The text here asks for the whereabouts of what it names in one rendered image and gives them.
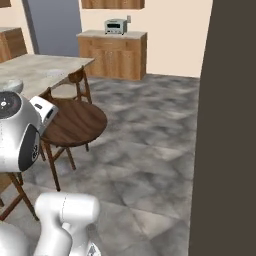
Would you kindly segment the grey marbled plate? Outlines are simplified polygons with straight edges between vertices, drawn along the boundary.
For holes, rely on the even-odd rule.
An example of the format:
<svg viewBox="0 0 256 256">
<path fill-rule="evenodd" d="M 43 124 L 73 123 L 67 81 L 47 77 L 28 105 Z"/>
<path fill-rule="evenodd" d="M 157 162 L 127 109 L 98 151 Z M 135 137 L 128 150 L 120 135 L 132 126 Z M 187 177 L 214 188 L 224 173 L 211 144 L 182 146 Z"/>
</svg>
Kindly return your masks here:
<svg viewBox="0 0 256 256">
<path fill-rule="evenodd" d="M 13 91 L 21 93 L 23 90 L 23 81 L 20 79 L 11 79 L 6 82 L 0 82 L 0 91 Z"/>
</svg>

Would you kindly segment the grey blue door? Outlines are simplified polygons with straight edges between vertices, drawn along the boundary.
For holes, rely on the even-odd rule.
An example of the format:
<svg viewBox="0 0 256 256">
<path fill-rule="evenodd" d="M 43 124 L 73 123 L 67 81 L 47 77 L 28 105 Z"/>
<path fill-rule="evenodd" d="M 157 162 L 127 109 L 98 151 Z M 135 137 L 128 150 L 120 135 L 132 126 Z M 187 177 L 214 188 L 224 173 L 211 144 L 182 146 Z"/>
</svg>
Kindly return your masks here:
<svg viewBox="0 0 256 256">
<path fill-rule="evenodd" d="M 35 54 L 78 56 L 78 0 L 21 0 Z"/>
</svg>

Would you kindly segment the wooden base cabinet run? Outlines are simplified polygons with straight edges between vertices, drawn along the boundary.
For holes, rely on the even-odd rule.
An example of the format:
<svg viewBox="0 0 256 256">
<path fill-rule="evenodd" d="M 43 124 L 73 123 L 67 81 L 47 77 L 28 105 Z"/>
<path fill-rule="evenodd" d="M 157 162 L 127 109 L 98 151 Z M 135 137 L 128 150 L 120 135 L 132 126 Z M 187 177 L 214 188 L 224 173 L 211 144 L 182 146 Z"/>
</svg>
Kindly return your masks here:
<svg viewBox="0 0 256 256">
<path fill-rule="evenodd" d="M 77 39 L 80 56 L 94 59 L 86 68 L 88 76 L 141 80 L 146 74 L 146 32 L 121 35 L 87 30 L 78 34 Z"/>
</svg>

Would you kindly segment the marble top dining table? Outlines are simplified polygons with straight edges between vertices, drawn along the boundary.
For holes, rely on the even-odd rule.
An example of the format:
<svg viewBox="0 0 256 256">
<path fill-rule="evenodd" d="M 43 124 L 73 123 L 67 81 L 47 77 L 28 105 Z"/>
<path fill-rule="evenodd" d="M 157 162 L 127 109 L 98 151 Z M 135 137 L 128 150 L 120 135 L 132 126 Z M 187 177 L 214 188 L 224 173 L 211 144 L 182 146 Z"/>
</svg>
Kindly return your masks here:
<svg viewBox="0 0 256 256">
<path fill-rule="evenodd" d="M 10 80 L 22 80 L 22 95 L 31 99 L 48 87 L 56 88 L 69 73 L 93 61 L 93 58 L 25 54 L 0 63 L 0 90 Z"/>
</svg>

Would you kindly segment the silver toaster oven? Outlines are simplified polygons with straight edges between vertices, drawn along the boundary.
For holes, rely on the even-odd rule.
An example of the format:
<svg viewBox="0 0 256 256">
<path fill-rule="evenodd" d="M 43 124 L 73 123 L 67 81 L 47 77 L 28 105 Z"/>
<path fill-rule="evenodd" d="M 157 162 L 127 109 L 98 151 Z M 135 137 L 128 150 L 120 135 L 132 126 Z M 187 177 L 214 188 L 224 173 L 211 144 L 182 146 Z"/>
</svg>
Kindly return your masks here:
<svg viewBox="0 0 256 256">
<path fill-rule="evenodd" d="M 125 19 L 109 19 L 104 22 L 106 34 L 121 34 L 127 32 L 127 21 Z"/>
</svg>

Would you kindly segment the dark wooden round stool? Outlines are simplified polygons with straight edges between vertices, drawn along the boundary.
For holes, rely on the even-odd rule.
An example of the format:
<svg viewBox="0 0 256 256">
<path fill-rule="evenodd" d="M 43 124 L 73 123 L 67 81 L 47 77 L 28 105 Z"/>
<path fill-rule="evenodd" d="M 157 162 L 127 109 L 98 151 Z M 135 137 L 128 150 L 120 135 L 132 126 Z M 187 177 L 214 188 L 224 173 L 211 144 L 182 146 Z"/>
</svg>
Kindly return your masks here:
<svg viewBox="0 0 256 256">
<path fill-rule="evenodd" d="M 21 202 L 24 201 L 26 206 L 28 207 L 29 211 L 33 215 L 36 221 L 39 220 L 35 213 L 35 209 L 29 200 L 27 194 L 23 190 L 21 183 L 18 181 L 14 173 L 7 173 L 7 176 L 10 178 L 11 182 L 13 183 L 14 187 L 18 192 L 18 196 L 10 203 L 10 205 L 0 214 L 0 220 L 4 221 L 8 215 L 14 210 L 14 208 Z"/>
<path fill-rule="evenodd" d="M 55 161 L 66 151 L 73 170 L 76 169 L 71 148 L 88 145 L 107 127 L 106 114 L 96 105 L 74 99 L 54 98 L 48 87 L 40 97 L 59 108 L 41 142 L 46 151 L 56 190 L 60 191 Z"/>
<path fill-rule="evenodd" d="M 86 98 L 92 103 L 90 87 L 87 81 L 85 67 L 70 73 L 68 77 L 51 92 L 53 98 L 81 100 Z"/>
</svg>

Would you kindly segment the wooden cabinet with pale top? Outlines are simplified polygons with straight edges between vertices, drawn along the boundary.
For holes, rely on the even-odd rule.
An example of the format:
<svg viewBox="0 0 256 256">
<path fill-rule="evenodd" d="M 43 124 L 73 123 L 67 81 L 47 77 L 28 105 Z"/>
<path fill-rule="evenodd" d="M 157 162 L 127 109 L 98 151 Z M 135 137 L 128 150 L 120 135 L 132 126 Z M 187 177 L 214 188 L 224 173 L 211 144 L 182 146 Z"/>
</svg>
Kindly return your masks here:
<svg viewBox="0 0 256 256">
<path fill-rule="evenodd" d="M 0 63 L 27 53 L 21 28 L 0 27 Z"/>
</svg>

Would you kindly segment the dark brown cabinet panel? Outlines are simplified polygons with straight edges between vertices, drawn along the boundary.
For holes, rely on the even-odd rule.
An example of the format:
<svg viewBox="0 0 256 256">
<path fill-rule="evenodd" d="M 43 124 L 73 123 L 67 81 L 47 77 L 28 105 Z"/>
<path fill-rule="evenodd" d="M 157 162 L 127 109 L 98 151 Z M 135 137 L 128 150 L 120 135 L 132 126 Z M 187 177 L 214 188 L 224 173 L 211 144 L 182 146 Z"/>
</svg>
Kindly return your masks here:
<svg viewBox="0 0 256 256">
<path fill-rule="evenodd" d="M 256 256 L 256 0 L 213 0 L 189 256 Z"/>
</svg>

